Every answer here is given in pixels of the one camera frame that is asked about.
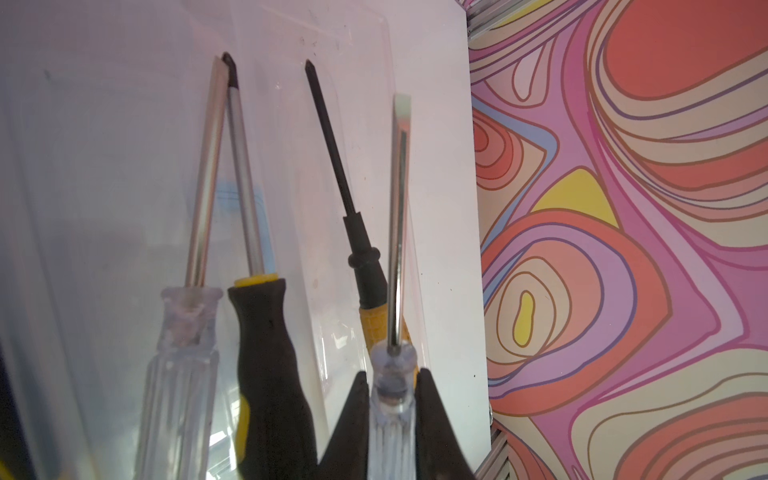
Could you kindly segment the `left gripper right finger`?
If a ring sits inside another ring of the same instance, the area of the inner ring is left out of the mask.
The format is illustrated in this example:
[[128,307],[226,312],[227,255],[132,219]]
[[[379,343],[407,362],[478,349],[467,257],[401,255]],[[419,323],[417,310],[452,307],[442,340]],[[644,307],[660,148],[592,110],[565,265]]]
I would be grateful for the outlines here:
[[417,374],[415,407],[416,478],[474,479],[427,368],[421,368]]

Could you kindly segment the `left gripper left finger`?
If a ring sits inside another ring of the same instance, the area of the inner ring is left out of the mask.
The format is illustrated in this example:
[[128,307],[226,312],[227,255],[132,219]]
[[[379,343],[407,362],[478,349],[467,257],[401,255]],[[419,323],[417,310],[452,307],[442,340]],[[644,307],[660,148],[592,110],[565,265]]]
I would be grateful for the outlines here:
[[370,393],[367,373],[359,371],[317,467],[317,478],[365,480],[368,473],[369,427]]

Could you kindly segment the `black yellow screwdriver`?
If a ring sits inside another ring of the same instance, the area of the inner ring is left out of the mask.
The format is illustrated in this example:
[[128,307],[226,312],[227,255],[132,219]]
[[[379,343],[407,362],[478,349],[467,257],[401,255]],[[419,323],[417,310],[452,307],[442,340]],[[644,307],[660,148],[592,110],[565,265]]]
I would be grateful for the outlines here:
[[238,472],[244,479],[309,479],[317,466],[312,412],[284,317],[286,281],[264,267],[237,67],[229,53],[227,114],[249,275],[229,288],[238,318]]

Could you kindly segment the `clear handled screwdriver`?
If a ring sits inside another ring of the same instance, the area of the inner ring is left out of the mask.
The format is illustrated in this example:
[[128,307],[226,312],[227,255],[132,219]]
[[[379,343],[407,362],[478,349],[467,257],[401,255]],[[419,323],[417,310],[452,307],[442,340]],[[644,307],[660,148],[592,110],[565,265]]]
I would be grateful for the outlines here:
[[216,313],[223,292],[205,283],[228,69],[212,65],[184,284],[161,293],[164,317],[149,362],[134,476],[207,475],[219,352]]
[[415,477],[415,373],[417,352],[404,337],[405,254],[412,101],[393,98],[386,339],[373,348],[369,479]]

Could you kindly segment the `yellow handled screwdriver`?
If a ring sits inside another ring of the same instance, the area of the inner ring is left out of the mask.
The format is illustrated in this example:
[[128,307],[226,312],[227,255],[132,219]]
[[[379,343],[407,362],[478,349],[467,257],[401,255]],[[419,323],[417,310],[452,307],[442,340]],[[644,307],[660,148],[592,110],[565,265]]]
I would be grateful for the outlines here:
[[371,244],[362,214],[355,208],[316,68],[306,60],[304,69],[345,210],[343,222],[351,249],[348,265],[355,275],[363,336],[371,351],[387,337],[388,284],[381,253]]

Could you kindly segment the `blue plastic toolbox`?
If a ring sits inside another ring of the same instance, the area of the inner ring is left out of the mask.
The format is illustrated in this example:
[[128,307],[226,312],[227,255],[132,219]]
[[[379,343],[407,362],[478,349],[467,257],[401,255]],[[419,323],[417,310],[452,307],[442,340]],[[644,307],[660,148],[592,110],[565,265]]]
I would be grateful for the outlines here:
[[313,63],[357,207],[386,245],[394,31],[366,1],[5,1],[1,357],[34,479],[233,479],[240,335],[169,368],[168,425],[141,436],[163,290],[185,284],[200,163],[229,53],[265,266],[324,451],[368,365],[343,207],[305,74]]

